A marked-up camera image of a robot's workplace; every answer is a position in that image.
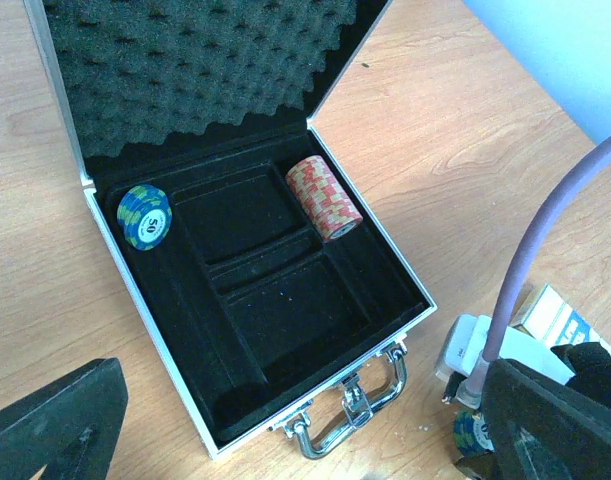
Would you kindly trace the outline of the red poker chip stack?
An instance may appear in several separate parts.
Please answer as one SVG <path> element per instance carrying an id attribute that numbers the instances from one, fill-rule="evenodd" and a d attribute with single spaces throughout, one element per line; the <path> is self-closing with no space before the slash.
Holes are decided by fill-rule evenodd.
<path id="1" fill-rule="evenodd" d="M 299 161 L 285 181 L 325 243 L 362 223 L 363 216 L 320 155 Z"/>

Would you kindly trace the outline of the blue poker chip stack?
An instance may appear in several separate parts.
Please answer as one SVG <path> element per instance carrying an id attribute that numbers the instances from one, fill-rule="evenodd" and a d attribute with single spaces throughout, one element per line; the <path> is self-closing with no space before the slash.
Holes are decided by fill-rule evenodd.
<path id="1" fill-rule="evenodd" d="M 494 451 L 489 428 L 480 414 L 460 411 L 456 414 L 453 434 L 458 451 L 465 457 Z"/>
<path id="2" fill-rule="evenodd" d="M 136 185 L 128 190 L 120 200 L 116 214 L 125 240 L 139 251 L 148 251 L 159 245 L 172 222 L 166 193 L 149 184 Z"/>

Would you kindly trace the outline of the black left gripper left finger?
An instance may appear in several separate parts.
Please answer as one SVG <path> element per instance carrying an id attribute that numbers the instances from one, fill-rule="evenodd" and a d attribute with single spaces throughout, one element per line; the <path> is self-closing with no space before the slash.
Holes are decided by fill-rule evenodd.
<path id="1" fill-rule="evenodd" d="M 0 479 L 104 479 L 128 404 L 116 358 L 94 359 L 0 410 Z"/>

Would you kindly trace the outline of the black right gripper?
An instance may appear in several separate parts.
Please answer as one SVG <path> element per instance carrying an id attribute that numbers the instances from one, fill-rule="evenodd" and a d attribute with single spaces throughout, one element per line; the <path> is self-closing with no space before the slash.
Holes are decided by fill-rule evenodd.
<path id="1" fill-rule="evenodd" d="M 611 355 L 599 342 L 559 345 L 551 351 L 574 373 L 568 388 L 611 409 Z"/>

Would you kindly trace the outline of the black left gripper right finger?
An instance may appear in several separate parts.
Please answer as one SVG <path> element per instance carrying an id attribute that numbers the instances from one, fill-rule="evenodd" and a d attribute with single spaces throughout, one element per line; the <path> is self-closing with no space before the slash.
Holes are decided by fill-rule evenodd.
<path id="1" fill-rule="evenodd" d="M 515 360 L 496 360 L 482 413 L 504 479 L 611 479 L 611 409 Z"/>

